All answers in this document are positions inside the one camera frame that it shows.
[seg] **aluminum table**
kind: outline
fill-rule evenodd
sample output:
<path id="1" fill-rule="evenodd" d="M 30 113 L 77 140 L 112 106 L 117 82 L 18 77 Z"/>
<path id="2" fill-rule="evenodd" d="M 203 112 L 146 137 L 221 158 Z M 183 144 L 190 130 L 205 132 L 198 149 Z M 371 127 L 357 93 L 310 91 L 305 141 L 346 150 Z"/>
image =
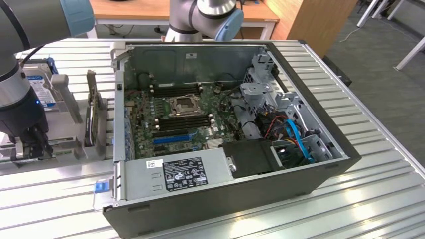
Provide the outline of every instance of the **aluminum table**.
<path id="1" fill-rule="evenodd" d="M 361 161 L 309 195 L 140 238 L 425 238 L 423 168 L 311 49 L 297 41 L 273 43 L 362 155 Z M 94 70 L 101 95 L 113 109 L 110 44 L 69 39 L 46 45 L 34 57 L 54 58 L 80 99 L 88 90 L 85 72 Z M 109 118 L 112 137 L 113 111 Z M 93 183 L 110 175 L 112 160 L 105 160 L 1 176 L 0 238 L 118 238 L 92 208 Z"/>

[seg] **motherboard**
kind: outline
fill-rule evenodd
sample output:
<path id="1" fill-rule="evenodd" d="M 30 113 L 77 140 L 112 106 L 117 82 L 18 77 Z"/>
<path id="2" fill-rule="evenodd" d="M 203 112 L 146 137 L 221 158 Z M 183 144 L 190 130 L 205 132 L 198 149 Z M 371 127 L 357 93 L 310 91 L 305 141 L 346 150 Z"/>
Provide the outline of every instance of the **motherboard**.
<path id="1" fill-rule="evenodd" d="M 217 148 L 243 138 L 222 84 L 129 90 L 133 159 Z"/>

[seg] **floor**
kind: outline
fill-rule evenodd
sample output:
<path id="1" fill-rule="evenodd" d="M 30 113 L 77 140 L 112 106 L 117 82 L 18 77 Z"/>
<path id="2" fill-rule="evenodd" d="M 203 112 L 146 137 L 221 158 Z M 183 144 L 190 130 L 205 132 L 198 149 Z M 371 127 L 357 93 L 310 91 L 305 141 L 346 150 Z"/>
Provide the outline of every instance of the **floor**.
<path id="1" fill-rule="evenodd" d="M 339 42 L 357 29 L 361 14 L 355 12 L 326 56 L 350 77 L 355 96 L 425 166 L 425 54 L 419 53 L 401 71 L 393 69 L 419 39 L 386 19 L 369 19 Z"/>

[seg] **white sticker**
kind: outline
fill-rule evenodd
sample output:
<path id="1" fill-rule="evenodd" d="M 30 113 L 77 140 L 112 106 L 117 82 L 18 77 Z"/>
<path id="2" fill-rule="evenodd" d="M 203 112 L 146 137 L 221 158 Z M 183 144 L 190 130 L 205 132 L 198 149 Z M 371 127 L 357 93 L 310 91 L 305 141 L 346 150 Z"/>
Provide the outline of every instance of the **white sticker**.
<path id="1" fill-rule="evenodd" d="M 146 161 L 146 168 L 157 168 L 161 167 L 164 163 L 162 159 Z"/>
<path id="2" fill-rule="evenodd" d="M 186 53 L 186 59 L 195 59 L 197 54 L 195 53 Z"/>
<path id="3" fill-rule="evenodd" d="M 56 103 L 52 92 L 44 87 L 42 76 L 26 76 L 34 93 L 37 94 L 42 107 L 52 107 Z"/>

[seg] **wooden desk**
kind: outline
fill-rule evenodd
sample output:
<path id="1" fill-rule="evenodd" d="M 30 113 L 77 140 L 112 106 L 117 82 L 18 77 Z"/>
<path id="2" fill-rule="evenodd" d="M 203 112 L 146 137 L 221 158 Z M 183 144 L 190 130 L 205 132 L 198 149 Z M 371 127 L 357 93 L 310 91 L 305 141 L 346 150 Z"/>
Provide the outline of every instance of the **wooden desk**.
<path id="1" fill-rule="evenodd" d="M 169 0 L 129 0 L 122 2 L 90 0 L 96 24 L 102 25 L 169 25 Z M 278 17 L 259 1 L 243 5 L 243 27 L 261 27 L 261 40 L 269 40 Z M 97 38 L 96 30 L 86 33 Z"/>

